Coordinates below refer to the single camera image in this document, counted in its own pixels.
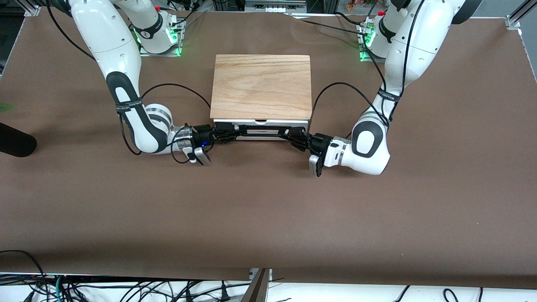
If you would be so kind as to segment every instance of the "wooden box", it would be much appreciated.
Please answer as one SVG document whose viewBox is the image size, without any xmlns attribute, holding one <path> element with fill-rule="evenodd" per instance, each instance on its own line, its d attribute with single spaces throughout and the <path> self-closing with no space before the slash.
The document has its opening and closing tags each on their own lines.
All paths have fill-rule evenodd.
<svg viewBox="0 0 537 302">
<path fill-rule="evenodd" d="M 211 101 L 214 121 L 306 127 L 310 116 L 308 55 L 216 56 Z"/>
</svg>

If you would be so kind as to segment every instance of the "brown table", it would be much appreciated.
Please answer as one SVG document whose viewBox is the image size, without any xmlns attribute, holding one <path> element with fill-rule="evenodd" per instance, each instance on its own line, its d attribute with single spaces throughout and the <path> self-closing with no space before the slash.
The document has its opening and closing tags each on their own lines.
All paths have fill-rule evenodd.
<svg viewBox="0 0 537 302">
<path fill-rule="evenodd" d="M 143 58 L 141 91 L 174 82 L 210 99 L 216 54 L 308 54 L 314 96 L 348 81 L 372 97 L 380 84 L 353 34 L 289 16 L 207 13 L 186 34 L 182 57 Z M 39 144 L 28 158 L 0 154 L 0 248 L 29 251 L 47 272 L 244 279 L 272 267 L 286 281 L 536 287 L 535 95 L 518 33 L 472 19 L 406 90 L 381 176 L 312 177 L 309 154 L 284 142 L 217 145 L 211 167 L 180 166 L 129 153 L 97 65 L 42 12 L 25 20 L 0 81 L 15 105 L 2 122 Z M 209 122 L 188 91 L 144 101 L 176 124 Z M 332 88 L 312 131 L 345 136 L 366 106 Z M 7 270 L 34 268 L 4 254 Z"/>
</svg>

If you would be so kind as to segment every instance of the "velcro strap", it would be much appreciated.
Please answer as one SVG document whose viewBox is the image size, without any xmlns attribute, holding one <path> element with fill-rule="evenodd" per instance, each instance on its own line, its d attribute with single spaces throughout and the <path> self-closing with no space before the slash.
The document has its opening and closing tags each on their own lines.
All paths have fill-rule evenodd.
<svg viewBox="0 0 537 302">
<path fill-rule="evenodd" d="M 138 98 L 138 99 L 132 100 L 130 102 L 116 103 L 115 104 L 115 110 L 117 112 L 125 112 L 125 111 L 129 111 L 132 108 L 142 106 L 142 104 L 143 104 L 142 99 Z"/>
<path fill-rule="evenodd" d="M 389 92 L 386 92 L 384 89 L 382 89 L 382 87 L 379 88 L 379 92 L 377 92 L 377 94 L 378 94 L 379 96 L 381 96 L 381 97 L 387 99 L 387 100 L 390 100 L 390 101 L 394 102 L 394 103 L 399 102 L 399 100 L 401 99 L 400 96 L 393 95 L 393 94 L 391 94 L 391 93 L 389 93 Z"/>
</svg>

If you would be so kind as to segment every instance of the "white floor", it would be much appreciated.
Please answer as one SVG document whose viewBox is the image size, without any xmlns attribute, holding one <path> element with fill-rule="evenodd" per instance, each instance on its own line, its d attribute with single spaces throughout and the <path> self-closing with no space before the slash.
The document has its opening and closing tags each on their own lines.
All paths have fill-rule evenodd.
<svg viewBox="0 0 537 302">
<path fill-rule="evenodd" d="M 243 281 L 229 281 L 227 285 L 244 283 Z M 177 294 L 186 282 L 172 282 L 173 291 Z M 92 283 L 92 285 L 130 285 L 135 283 Z M 220 281 L 206 281 L 191 289 L 191 294 L 204 292 L 211 289 L 219 289 Z M 240 297 L 246 291 L 247 286 L 234 287 L 228 289 L 230 297 Z M 418 302 L 418 301 L 444 301 L 442 286 L 411 286 L 404 295 L 401 302 Z M 289 299 L 289 302 L 393 302 L 401 294 L 404 286 L 400 285 L 354 285 L 354 284 L 313 284 L 313 283 L 271 283 L 269 285 L 267 302 L 281 302 Z M 479 288 L 472 287 L 450 287 L 457 295 L 459 302 L 477 302 Z M 170 293 L 167 284 L 162 285 L 158 290 Z M 27 285 L 6 285 L 0 286 L 0 302 L 20 302 L 23 301 L 30 293 Z M 88 302 L 118 302 L 125 294 L 127 289 L 93 289 L 81 288 L 80 291 L 86 296 Z M 220 298 L 221 291 L 216 290 L 211 295 L 214 298 Z M 41 301 L 45 296 L 35 295 L 33 302 Z M 455 302 L 453 297 L 449 296 L 449 302 Z M 195 301 L 214 301 L 209 296 L 202 296 Z M 483 302 L 532 302 L 537 301 L 537 290 L 513 290 L 513 289 L 489 289 L 483 290 Z M 165 297 L 160 295 L 148 295 L 143 302 L 165 302 Z"/>
</svg>

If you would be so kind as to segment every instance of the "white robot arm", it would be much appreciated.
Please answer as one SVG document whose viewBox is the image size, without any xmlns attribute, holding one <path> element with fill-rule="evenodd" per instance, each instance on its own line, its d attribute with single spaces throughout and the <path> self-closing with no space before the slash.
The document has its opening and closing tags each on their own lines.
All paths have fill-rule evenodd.
<svg viewBox="0 0 537 302">
<path fill-rule="evenodd" d="M 140 52 L 114 5 L 123 9 L 140 43 L 151 53 L 165 52 L 177 42 L 170 34 L 173 23 L 177 22 L 175 16 L 158 12 L 150 0 L 53 0 L 52 3 L 75 21 L 136 147 L 149 154 L 182 150 L 191 162 L 196 162 L 191 140 L 186 139 L 192 136 L 191 129 L 175 127 L 165 106 L 146 107 L 142 103 L 138 91 Z"/>
<path fill-rule="evenodd" d="M 341 165 L 371 175 L 379 175 L 384 171 L 390 160 L 386 134 L 404 88 L 417 80 L 429 67 L 449 27 L 458 22 L 454 22 L 454 17 L 461 8 L 461 14 L 469 17 L 480 2 L 391 0 L 386 14 L 374 19 L 375 30 L 379 34 L 369 47 L 375 56 L 386 58 L 386 87 L 380 86 L 373 106 L 358 118 L 351 140 L 339 137 L 332 139 L 326 151 L 324 166 Z M 314 167 L 318 160 L 318 156 L 312 155 L 310 167 Z"/>
<path fill-rule="evenodd" d="M 175 16 L 157 12 L 150 0 L 50 0 L 55 7 L 72 15 L 78 30 L 95 57 L 116 104 L 116 110 L 130 128 L 137 148 L 150 154 L 182 150 L 190 162 L 208 163 L 201 147 L 192 141 L 234 139 L 245 135 L 229 125 L 204 133 L 175 127 L 171 112 L 164 106 L 145 107 L 138 91 L 141 58 L 137 45 L 114 5 L 123 9 L 133 23 L 144 48 L 152 53 L 168 50 L 176 41 L 170 36 Z M 301 132 L 282 138 L 302 151 L 309 148 L 309 164 L 319 176 L 323 166 L 341 165 L 371 175 L 381 174 L 390 154 L 386 135 L 404 88 L 429 67 L 451 24 L 469 18 L 481 0 L 391 0 L 384 16 L 374 19 L 378 34 L 369 46 L 373 55 L 386 58 L 385 80 L 372 106 L 358 118 L 351 140 Z"/>
</svg>

